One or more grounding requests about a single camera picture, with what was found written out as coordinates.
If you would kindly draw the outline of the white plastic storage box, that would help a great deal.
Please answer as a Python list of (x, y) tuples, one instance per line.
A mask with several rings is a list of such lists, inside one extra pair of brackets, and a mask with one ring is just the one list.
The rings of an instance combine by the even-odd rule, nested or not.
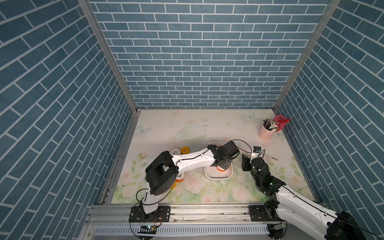
[(224, 160), (224, 164), (226, 164), (228, 168), (226, 169), (226, 172), (219, 172), (216, 167), (220, 166), (204, 167), (206, 177), (213, 181), (228, 180), (233, 176), (234, 173), (232, 160), (234, 159), (235, 155), (228, 152), (227, 148), (224, 148), (224, 150), (219, 150), (219, 152), (224, 156), (224, 158), (228, 158), (227, 160)]

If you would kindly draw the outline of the orange white sealing tape roll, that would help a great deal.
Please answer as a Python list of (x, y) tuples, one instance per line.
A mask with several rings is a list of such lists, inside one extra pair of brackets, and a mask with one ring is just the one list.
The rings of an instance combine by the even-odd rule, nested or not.
[(170, 150), (170, 154), (171, 155), (181, 155), (182, 153), (181, 153), (181, 149), (180, 148), (172, 148), (171, 150)]

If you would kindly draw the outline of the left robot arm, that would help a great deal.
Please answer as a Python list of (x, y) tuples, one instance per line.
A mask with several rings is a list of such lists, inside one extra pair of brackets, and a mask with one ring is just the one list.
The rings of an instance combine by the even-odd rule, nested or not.
[(139, 201), (144, 213), (150, 215), (158, 210), (159, 203), (164, 199), (162, 195), (171, 189), (178, 175), (202, 167), (214, 166), (226, 170), (239, 154), (240, 150), (233, 141), (220, 147), (209, 144), (201, 151), (186, 155), (162, 152), (145, 170), (147, 192)]

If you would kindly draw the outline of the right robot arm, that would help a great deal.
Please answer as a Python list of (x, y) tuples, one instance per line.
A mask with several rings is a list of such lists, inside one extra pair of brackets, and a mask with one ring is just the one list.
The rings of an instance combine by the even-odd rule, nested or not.
[(242, 156), (242, 170), (251, 173), (257, 189), (269, 197), (265, 215), (287, 221), (316, 240), (365, 240), (363, 230), (349, 213), (326, 209), (298, 194), (274, 177), (262, 158)]

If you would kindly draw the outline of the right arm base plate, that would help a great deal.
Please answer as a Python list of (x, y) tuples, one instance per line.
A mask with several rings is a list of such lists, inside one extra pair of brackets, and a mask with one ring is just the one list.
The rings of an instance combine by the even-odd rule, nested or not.
[(284, 222), (278, 217), (276, 209), (265, 205), (249, 206), (250, 218), (252, 222)]

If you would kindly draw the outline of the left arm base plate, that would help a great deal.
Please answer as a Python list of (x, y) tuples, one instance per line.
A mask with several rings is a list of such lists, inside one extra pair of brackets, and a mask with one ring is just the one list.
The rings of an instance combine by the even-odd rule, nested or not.
[(129, 218), (130, 223), (168, 223), (170, 220), (171, 207), (159, 206), (157, 210), (150, 214), (146, 214), (142, 206), (134, 206), (131, 208)]

